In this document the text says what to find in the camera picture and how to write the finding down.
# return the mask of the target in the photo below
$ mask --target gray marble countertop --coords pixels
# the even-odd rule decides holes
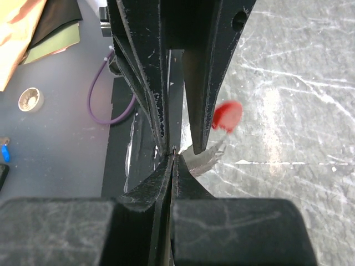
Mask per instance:
[[[355,261],[354,60],[355,1],[258,0],[217,100],[239,100],[242,121],[198,178],[218,197],[290,199],[319,265]],[[183,126],[188,147],[186,106]]]

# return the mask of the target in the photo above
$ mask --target gray table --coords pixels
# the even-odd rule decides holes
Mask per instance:
[[[11,171],[0,201],[17,196],[99,197],[108,126],[92,121],[86,98],[93,76],[109,52],[99,20],[85,0],[78,0],[83,21],[80,43],[67,51],[19,66],[0,93],[0,136],[11,138]],[[105,69],[93,94],[98,117],[111,116],[114,77]],[[40,89],[43,107],[34,114],[17,107],[20,94]]]
[[[244,116],[199,178],[218,197],[292,200],[320,265],[355,262],[354,29],[354,1],[257,0],[218,98]],[[182,124],[187,147],[186,108]]]

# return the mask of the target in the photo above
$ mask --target gray feather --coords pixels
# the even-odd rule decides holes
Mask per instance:
[[[225,139],[226,136],[199,155],[194,154],[192,145],[181,153],[192,176],[199,177],[218,163],[226,150]]]

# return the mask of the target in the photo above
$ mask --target purple cable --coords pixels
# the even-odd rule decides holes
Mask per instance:
[[[110,56],[112,56],[113,54],[113,50],[108,54],[107,58],[109,59]],[[93,93],[93,89],[95,87],[95,84],[96,84],[96,81],[98,80],[102,70],[104,69],[104,67],[106,66],[106,63],[107,63],[108,60],[105,60],[99,71],[96,73],[95,77],[94,77],[94,80],[93,82],[91,83],[91,86],[90,86],[90,89],[89,89],[89,92],[88,92],[88,98],[87,98],[87,109],[88,109],[88,113],[90,115],[90,117],[96,122],[96,123],[99,123],[101,125],[113,125],[113,124],[116,124],[116,123],[119,123],[121,122],[122,120],[124,120],[132,111],[133,107],[134,107],[134,104],[135,104],[135,97],[134,95],[132,96],[132,99],[131,99],[131,102],[129,103],[129,105],[127,106],[126,110],[123,111],[122,114],[120,114],[117,118],[115,119],[112,119],[112,120],[109,120],[109,121],[104,121],[104,120],[101,120],[101,119],[98,119],[96,118],[96,116],[93,114],[93,111],[91,109],[91,95]]]

